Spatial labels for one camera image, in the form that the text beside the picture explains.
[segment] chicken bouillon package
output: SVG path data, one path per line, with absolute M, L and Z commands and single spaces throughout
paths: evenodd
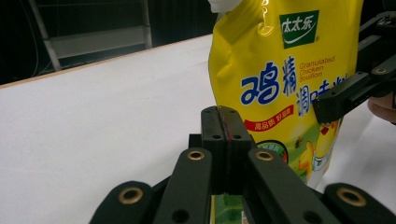
M 311 188 L 340 126 L 318 124 L 312 102 L 355 73 L 361 7 L 362 0 L 242 0 L 213 31 L 217 105 L 236 109 L 257 146 L 277 152 Z M 239 199 L 217 196 L 214 209 L 216 223 L 242 221 Z

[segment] hand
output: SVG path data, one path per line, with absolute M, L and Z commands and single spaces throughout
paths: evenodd
M 393 107 L 393 105 L 396 105 L 395 100 L 395 95 L 391 92 L 381 98 L 371 97 L 367 105 L 377 117 L 396 124 L 396 108 Z

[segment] yellow pouch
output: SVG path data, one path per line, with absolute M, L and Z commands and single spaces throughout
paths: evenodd
M 362 2 L 243 0 L 214 28 L 217 105 L 236 109 L 258 147 L 276 151 L 313 188 L 340 122 L 318 124 L 312 102 L 355 73 Z

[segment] green logo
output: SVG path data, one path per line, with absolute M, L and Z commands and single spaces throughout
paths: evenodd
M 280 15 L 285 49 L 310 44 L 317 34 L 319 11 Z

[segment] black metal bracket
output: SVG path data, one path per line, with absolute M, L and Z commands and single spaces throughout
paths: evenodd
M 275 152 L 256 148 L 237 111 L 211 106 L 201 121 L 170 177 L 153 188 L 134 181 L 115 187 L 91 223 L 206 224 L 211 195 L 224 193 L 243 196 L 250 224 L 396 223 L 361 189 L 335 184 L 320 194 L 307 187 Z
M 370 97 L 396 92 L 396 12 L 384 12 L 361 27 L 355 75 L 314 101 L 318 123 L 329 123 Z

